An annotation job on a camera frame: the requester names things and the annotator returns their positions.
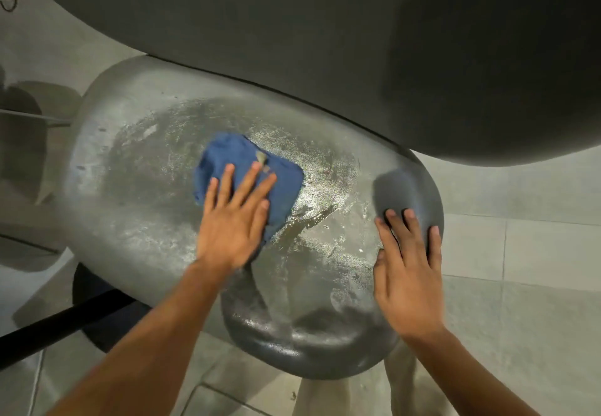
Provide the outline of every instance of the tile floor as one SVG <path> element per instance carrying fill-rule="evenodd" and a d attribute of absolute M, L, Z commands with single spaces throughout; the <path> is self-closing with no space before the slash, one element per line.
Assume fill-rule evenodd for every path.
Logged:
<path fill-rule="evenodd" d="M 25 92 L 39 113 L 69 116 L 102 70 L 137 53 L 51 0 L 20 0 L 14 13 L 0 13 L 0 101 Z M 38 125 L 9 124 L 24 135 L 41 135 Z M 7 122 L 0 122 L 0 131 L 6 129 Z M 44 146 L 36 141 L 24 149 L 42 174 L 35 177 L 10 164 L 7 170 L 6 156 L 16 144 L 0 132 L 0 232 L 58 247 L 51 192 L 64 136 L 42 131 Z M 542 414 L 600 414 L 601 147 L 511 168 L 419 157 L 445 206 L 451 329 Z M 56 255 L 0 240 L 0 334 L 68 306 L 73 269 L 69 253 L 57 261 Z M 43 414 L 101 358 L 82 334 L 74 334 L 0 372 L 0 413 Z M 173 414 L 289 416 L 299 382 L 202 336 Z M 381 363 L 353 377 L 350 386 L 355 416 L 390 414 Z"/>

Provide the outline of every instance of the person's left hand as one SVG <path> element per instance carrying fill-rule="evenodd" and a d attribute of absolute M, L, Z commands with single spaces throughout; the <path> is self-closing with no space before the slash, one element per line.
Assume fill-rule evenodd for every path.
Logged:
<path fill-rule="evenodd" d="M 276 175 L 270 174 L 252 191 L 262 167 L 253 162 L 233 196 L 233 164 L 225 167 L 221 185 L 211 179 L 197 240 L 197 261 L 203 266 L 229 275 L 243 267 L 261 243 L 269 212 L 265 197 L 276 181 Z"/>

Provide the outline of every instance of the blue cloth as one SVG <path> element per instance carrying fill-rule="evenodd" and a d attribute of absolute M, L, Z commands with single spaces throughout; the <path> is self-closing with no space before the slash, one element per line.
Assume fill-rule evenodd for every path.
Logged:
<path fill-rule="evenodd" d="M 269 167 L 269 171 L 259 173 L 257 184 L 261 183 L 271 172 L 275 172 L 278 176 L 277 182 L 267 196 L 270 204 L 269 217 L 261 244 L 264 245 L 284 226 L 301 191 L 305 175 L 300 166 L 259 148 L 243 135 L 218 133 L 215 139 L 208 144 L 194 170 L 194 197 L 197 204 L 202 205 L 211 177 L 221 180 L 225 165 L 228 163 L 236 166 L 232 193 L 235 192 L 244 175 L 251 168 L 252 162 L 257 160 L 257 152 L 267 155 L 265 165 Z"/>

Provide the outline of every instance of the black pipe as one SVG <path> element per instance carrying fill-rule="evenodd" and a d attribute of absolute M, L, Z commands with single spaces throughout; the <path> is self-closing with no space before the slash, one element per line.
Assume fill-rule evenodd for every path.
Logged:
<path fill-rule="evenodd" d="M 0 337 L 0 370 L 62 340 L 86 325 L 128 306 L 135 299 L 113 289 L 41 321 Z"/>

